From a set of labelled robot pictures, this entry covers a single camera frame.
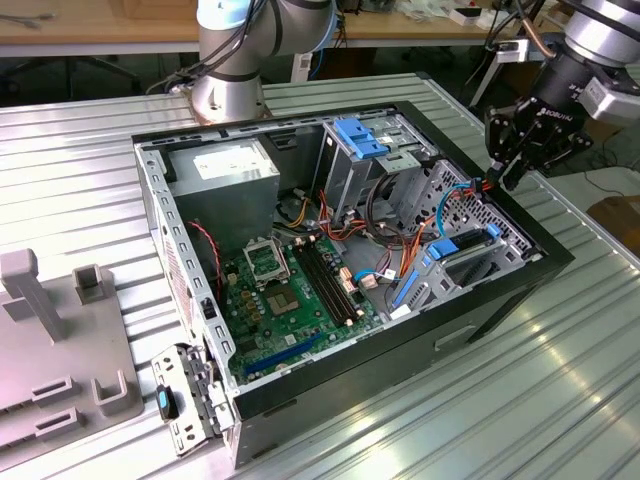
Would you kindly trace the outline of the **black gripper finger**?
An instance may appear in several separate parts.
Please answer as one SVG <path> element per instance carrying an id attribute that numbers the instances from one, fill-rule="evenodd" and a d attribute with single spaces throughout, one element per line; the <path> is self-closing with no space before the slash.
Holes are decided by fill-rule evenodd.
<path id="1" fill-rule="evenodd" d="M 593 145 L 584 131 L 566 134 L 559 127 L 549 133 L 535 127 L 513 148 L 508 172 L 502 177 L 504 187 L 511 191 L 530 171 L 550 173 L 554 168 L 582 153 Z"/>
<path id="2" fill-rule="evenodd" d="M 523 176 L 522 137 L 515 127 L 515 112 L 515 105 L 485 111 L 484 138 L 491 160 L 485 178 L 492 186 L 502 182 L 505 188 L 515 188 Z"/>

